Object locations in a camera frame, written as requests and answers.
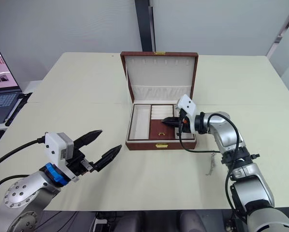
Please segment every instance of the laptop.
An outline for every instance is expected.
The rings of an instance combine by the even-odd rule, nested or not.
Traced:
[[[20,93],[20,86],[0,53],[0,123],[5,122]]]

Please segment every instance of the open box lid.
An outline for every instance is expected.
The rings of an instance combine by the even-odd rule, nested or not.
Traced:
[[[135,100],[177,101],[192,98],[198,54],[192,52],[122,52],[130,97]]]

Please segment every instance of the gold latch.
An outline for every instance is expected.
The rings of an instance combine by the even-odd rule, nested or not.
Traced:
[[[157,148],[168,148],[168,144],[155,144]]]
[[[164,56],[166,52],[154,52],[155,55]]]

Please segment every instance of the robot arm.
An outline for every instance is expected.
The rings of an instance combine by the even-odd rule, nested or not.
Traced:
[[[239,148],[235,152],[237,134],[234,127],[222,118],[230,119],[230,116],[224,112],[201,112],[197,115],[196,105],[187,95],[181,97],[177,106],[180,109],[179,126],[185,122],[189,124],[182,127],[186,131],[214,136],[222,154],[222,163],[228,167],[230,179],[234,181],[231,194],[236,213],[247,218],[249,231],[289,232],[289,218],[274,208],[273,194],[253,162],[259,155],[250,155],[239,132]]]
[[[40,213],[59,194],[61,187],[79,175],[100,171],[119,153],[121,145],[110,149],[96,163],[88,162],[79,150],[101,133],[95,130],[72,141],[64,133],[46,133],[45,151],[53,163],[9,187],[0,205],[0,232],[32,232]]]

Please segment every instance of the laptop keyboard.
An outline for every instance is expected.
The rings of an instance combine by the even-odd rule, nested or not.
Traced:
[[[0,107],[7,107],[13,102],[16,94],[0,95]]]

